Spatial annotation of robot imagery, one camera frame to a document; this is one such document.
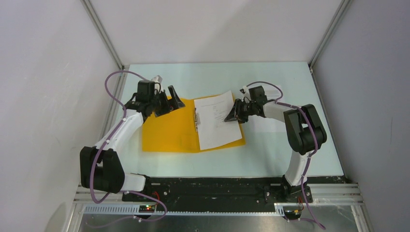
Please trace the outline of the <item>yellow plastic folder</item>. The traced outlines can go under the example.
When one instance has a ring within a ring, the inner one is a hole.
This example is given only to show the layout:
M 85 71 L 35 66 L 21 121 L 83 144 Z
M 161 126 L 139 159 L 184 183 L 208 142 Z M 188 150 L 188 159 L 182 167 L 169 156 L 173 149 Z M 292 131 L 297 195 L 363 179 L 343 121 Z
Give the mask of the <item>yellow plastic folder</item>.
M 150 116 L 142 126 L 142 150 L 175 153 L 205 152 L 199 149 L 198 133 L 195 131 L 194 100 L 182 99 L 184 108 L 160 117 Z

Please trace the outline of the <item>white text paper sheet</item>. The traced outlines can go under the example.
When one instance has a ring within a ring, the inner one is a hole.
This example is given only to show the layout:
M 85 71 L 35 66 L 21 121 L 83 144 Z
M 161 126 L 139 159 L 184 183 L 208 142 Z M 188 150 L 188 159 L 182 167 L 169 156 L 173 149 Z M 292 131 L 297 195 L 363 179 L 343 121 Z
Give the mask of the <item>white text paper sheet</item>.
M 268 100 L 274 100 L 282 96 L 280 86 L 256 83 L 249 86 L 249 89 L 258 86 L 264 88 L 264 94 L 267 96 Z M 268 102 L 263 108 L 265 117 L 257 115 L 249 116 L 249 120 L 246 124 L 248 124 L 249 129 L 254 133 L 286 132 L 283 113 L 287 110 L 289 110 L 289 107 L 277 105 L 274 101 Z

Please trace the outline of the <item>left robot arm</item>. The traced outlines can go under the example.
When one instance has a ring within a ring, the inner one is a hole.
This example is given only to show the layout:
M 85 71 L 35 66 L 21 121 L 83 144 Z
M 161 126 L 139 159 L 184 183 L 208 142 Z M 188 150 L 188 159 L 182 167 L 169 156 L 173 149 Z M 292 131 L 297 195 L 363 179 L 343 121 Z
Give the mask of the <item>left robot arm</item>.
M 184 107 L 173 86 L 164 90 L 158 81 L 139 81 L 137 91 L 122 106 L 124 115 L 119 123 L 93 147 L 80 151 L 81 185 L 109 193 L 134 191 L 139 200 L 149 200 L 153 189 L 145 183 L 146 177 L 124 170 L 124 148 L 149 116 L 159 117 Z

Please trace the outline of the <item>metal folder clip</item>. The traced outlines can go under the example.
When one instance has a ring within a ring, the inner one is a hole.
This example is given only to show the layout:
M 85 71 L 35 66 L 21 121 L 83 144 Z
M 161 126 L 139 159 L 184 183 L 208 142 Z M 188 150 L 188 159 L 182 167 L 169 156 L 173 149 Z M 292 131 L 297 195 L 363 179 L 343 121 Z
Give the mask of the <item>metal folder clip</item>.
M 199 110 L 195 107 L 194 108 L 194 125 L 195 125 L 195 131 L 198 132 L 199 125 L 200 125 L 200 112 Z

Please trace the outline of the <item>white printed paper sheets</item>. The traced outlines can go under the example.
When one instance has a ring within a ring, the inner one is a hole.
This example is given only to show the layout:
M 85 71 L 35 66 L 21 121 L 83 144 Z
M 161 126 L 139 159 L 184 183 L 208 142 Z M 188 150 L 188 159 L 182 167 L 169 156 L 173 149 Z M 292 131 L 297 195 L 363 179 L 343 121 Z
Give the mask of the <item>white printed paper sheets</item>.
M 194 107 L 200 112 L 198 129 L 200 151 L 223 149 L 244 145 L 245 138 L 237 121 L 224 122 L 234 105 L 234 97 L 229 90 L 223 94 L 195 99 Z

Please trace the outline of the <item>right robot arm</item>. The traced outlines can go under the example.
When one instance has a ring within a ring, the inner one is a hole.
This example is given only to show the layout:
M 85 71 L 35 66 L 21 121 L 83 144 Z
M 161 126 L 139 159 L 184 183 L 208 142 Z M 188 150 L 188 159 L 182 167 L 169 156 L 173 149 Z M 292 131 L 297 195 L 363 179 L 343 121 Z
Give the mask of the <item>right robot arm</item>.
M 246 123 L 250 116 L 275 119 L 285 124 L 292 149 L 289 167 L 282 177 L 281 196 L 293 202 L 305 187 L 311 158 L 327 141 L 327 134 L 314 105 L 291 105 L 269 99 L 263 86 L 240 89 L 243 98 L 235 99 L 225 122 Z

